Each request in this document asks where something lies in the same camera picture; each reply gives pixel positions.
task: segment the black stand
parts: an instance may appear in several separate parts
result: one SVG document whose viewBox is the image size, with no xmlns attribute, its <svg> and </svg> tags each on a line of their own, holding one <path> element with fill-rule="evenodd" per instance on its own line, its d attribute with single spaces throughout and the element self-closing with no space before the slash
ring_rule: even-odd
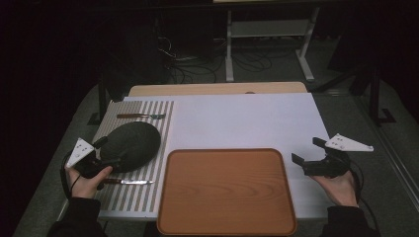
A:
<svg viewBox="0 0 419 237">
<path fill-rule="evenodd" d="M 388 109 L 382 109 L 385 118 L 380 118 L 378 115 L 379 105 L 379 70 L 376 65 L 369 63 L 361 63 L 348 72 L 336 77 L 328 83 L 310 90 L 311 93 L 325 92 L 327 89 L 347 80 L 348 78 L 356 76 L 349 91 L 352 95 L 361 96 L 369 85 L 371 85 L 370 93 L 370 117 L 377 126 L 381 126 L 384 122 L 395 122 L 394 117 Z"/>
<path fill-rule="evenodd" d="M 106 107 L 107 98 L 106 98 L 106 88 L 105 88 L 103 76 L 99 78 L 98 90 L 99 90 L 99 112 L 94 113 L 90 116 L 89 122 L 87 123 L 88 125 L 99 125 L 105 116 L 105 112 L 107 109 Z"/>
</svg>

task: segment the dark background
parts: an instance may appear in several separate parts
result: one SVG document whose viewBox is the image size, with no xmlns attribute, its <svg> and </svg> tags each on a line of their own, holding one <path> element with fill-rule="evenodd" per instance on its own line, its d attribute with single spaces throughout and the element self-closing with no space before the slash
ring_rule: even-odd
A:
<svg viewBox="0 0 419 237">
<path fill-rule="evenodd" d="M 169 74 L 165 58 L 156 48 L 155 13 L 106 18 L 80 12 L 80 5 L 68 1 L 9 0 L 0 4 L 4 108 L 0 218 L 2 235 L 10 236 L 78 105 L 99 79 L 105 80 L 113 99 L 120 99 L 131 85 L 164 84 Z M 373 55 L 382 79 L 397 90 L 419 120 L 415 11 L 409 1 L 325 7 L 314 34 L 320 39 L 342 35 L 330 69 L 344 72 Z M 176 46 L 200 40 L 201 45 L 191 51 L 208 55 L 212 37 L 224 32 L 224 21 L 219 20 L 224 16 L 222 12 L 188 17 L 166 13 L 157 18 L 160 30 L 172 37 Z M 193 34 L 188 30 L 196 27 L 212 32 Z M 141 40 L 145 46 L 132 46 L 133 40 Z"/>
</svg>

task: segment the tray rim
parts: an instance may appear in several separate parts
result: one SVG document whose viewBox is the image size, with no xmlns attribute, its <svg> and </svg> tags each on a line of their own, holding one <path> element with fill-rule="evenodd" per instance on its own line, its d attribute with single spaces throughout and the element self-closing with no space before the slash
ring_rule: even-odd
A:
<svg viewBox="0 0 419 237">
<path fill-rule="evenodd" d="M 258 235 L 258 234 L 248 234 L 248 235 L 245 235 L 245 234 L 226 234 L 226 233 L 218 233 L 218 234 L 217 233 L 206 233 L 206 234 L 204 234 L 204 233 L 201 233 L 201 234 L 200 233 L 175 233 L 174 234 L 174 233 L 165 232 L 160 225 L 161 224 L 160 217 L 161 217 L 161 212 L 162 212 L 161 206 L 162 206 L 162 203 L 164 201 L 164 197 L 166 195 L 164 190 L 165 190 L 165 187 L 166 187 L 165 184 L 166 184 L 166 180 L 167 180 L 167 173 L 168 173 L 168 170 L 169 170 L 168 168 L 169 168 L 169 163 L 170 163 L 171 157 L 174 154 L 180 153 L 180 152 L 194 153 L 194 152 L 243 152 L 243 151 L 250 151 L 250 152 L 270 151 L 270 152 L 276 153 L 279 156 L 279 158 L 281 159 L 281 163 L 282 163 L 282 166 L 283 166 L 283 169 L 284 169 L 283 175 L 286 177 L 285 189 L 287 190 L 288 198 L 290 200 L 290 205 L 291 205 L 290 208 L 291 208 L 291 211 L 292 211 L 293 227 L 291 228 L 290 232 L 283 233 L 281 235 L 278 235 L 278 234 L 269 234 L 269 235 L 271 235 L 271 236 L 284 236 L 284 235 L 289 236 L 289 235 L 294 234 L 296 232 L 296 229 L 297 229 L 297 221 L 296 221 L 296 217 L 295 217 L 295 210 L 294 210 L 294 207 L 293 207 L 293 198 L 292 198 L 292 194 L 291 194 L 291 190 L 290 190 L 290 184 L 289 184 L 289 181 L 288 181 L 287 170 L 286 170 L 285 163 L 284 163 L 284 157 L 279 150 L 277 150 L 275 148 L 270 148 L 270 147 L 261 147 L 261 148 L 215 148 L 215 149 L 211 149 L 211 148 L 200 149 L 200 148 L 198 148 L 198 149 L 176 149 L 176 150 L 171 151 L 169 153 L 169 155 L 167 156 L 166 168 L 165 168 L 165 172 L 164 172 L 165 176 L 164 176 L 164 180 L 163 180 L 163 188 L 162 188 L 162 192 L 161 192 L 161 199 L 160 199 L 160 205 L 159 205 L 160 207 L 159 207 L 159 210 L 158 210 L 158 216 L 157 216 L 157 220 L 156 220 L 156 225 L 157 225 L 157 229 L 159 230 L 159 232 L 164 234 L 164 235 L 174 235 L 174 236 L 206 236 L 206 235 L 207 236 L 209 236 L 209 235 L 212 235 L 212 236 L 266 236 L 266 234 L 260 234 L 260 235 Z"/>
</svg>

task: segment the hand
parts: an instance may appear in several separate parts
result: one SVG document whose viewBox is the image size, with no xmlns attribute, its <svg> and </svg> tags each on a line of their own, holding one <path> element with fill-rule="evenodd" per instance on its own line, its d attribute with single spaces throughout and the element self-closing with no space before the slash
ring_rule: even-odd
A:
<svg viewBox="0 0 419 237">
<path fill-rule="evenodd" d="M 354 189 L 355 181 L 350 171 L 332 179 L 323 176 L 310 176 L 310 178 L 324 189 L 335 204 L 358 207 Z"/>
<path fill-rule="evenodd" d="M 70 184 L 73 186 L 71 196 L 74 198 L 93 198 L 99 184 L 111 174 L 112 167 L 108 166 L 92 179 L 81 177 L 80 173 L 74 168 L 69 168 L 67 171 L 70 176 Z"/>
</svg>

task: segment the wooden board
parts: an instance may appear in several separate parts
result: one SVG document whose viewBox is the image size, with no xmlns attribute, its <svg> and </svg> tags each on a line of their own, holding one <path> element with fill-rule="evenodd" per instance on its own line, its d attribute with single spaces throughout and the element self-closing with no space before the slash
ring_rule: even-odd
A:
<svg viewBox="0 0 419 237">
<path fill-rule="evenodd" d="M 166 235 L 296 230 L 283 157 L 275 149 L 175 150 L 162 192 L 157 226 Z"/>
<path fill-rule="evenodd" d="M 278 94 L 306 93 L 301 82 L 257 82 L 257 83 L 214 83 L 181 85 L 141 85 L 129 91 L 136 96 L 176 96 L 176 95 L 228 95 L 228 94 Z"/>
</svg>

